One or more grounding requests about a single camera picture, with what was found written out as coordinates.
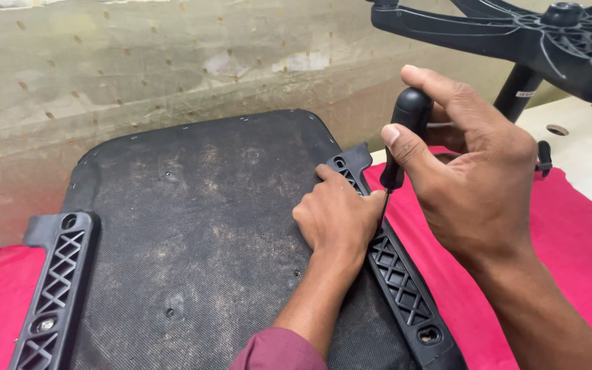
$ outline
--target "left hand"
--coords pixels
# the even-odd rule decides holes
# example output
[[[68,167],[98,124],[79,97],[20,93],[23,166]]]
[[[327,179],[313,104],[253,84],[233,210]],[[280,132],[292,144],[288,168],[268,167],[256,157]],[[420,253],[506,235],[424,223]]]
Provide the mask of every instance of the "left hand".
[[[378,226],[385,192],[359,196],[344,176],[325,164],[317,166],[317,175],[323,182],[293,209],[294,220],[314,256],[356,268],[357,273]]]

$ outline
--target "screwdriver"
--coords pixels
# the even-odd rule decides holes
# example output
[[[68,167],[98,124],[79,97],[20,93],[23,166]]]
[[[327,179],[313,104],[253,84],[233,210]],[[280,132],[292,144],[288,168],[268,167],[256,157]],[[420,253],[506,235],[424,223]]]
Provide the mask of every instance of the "screwdriver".
[[[426,93],[417,88],[407,88],[399,94],[397,102],[394,104],[391,122],[406,126],[417,136],[425,139],[426,124],[432,110],[433,100]],[[390,148],[385,147],[385,154],[387,161],[385,163],[385,169],[383,169],[383,173],[380,175],[380,183],[385,188],[387,196],[385,197],[385,205],[383,205],[380,219],[378,219],[377,235],[382,231],[383,219],[385,218],[385,211],[387,210],[390,195],[395,189],[403,186],[403,169],[394,160],[394,156],[390,153]]]

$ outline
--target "white table surface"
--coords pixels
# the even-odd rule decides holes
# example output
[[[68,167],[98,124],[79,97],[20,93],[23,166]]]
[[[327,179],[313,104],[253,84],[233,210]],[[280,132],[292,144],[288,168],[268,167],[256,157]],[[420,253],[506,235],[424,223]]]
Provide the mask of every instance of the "white table surface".
[[[555,124],[568,130],[559,136],[546,129]],[[552,164],[566,173],[572,186],[592,200],[592,106],[576,97],[526,109],[518,126],[537,141],[546,140],[552,147]],[[385,162],[385,151],[372,153],[374,164]]]

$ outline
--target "beige fabric backdrop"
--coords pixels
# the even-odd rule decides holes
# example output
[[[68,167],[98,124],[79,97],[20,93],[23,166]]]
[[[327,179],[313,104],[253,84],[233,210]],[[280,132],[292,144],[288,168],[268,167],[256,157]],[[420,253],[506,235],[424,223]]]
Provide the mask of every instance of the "beige fabric backdrop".
[[[407,4],[460,15],[448,0]],[[377,149],[406,63],[497,95],[511,63],[374,29],[370,6],[2,0],[0,246],[21,241],[30,215],[58,212],[79,157],[117,136],[299,107],[343,148],[368,140]],[[560,96],[544,85],[532,104]]]

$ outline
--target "screw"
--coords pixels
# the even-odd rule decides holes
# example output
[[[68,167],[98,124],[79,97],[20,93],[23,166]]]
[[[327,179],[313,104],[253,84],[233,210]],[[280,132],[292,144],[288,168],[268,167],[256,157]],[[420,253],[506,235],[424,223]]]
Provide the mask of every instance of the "screw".
[[[54,323],[56,321],[54,321],[54,319],[44,319],[40,325],[38,325],[38,329],[40,331],[48,331],[49,329],[51,329],[54,326]]]

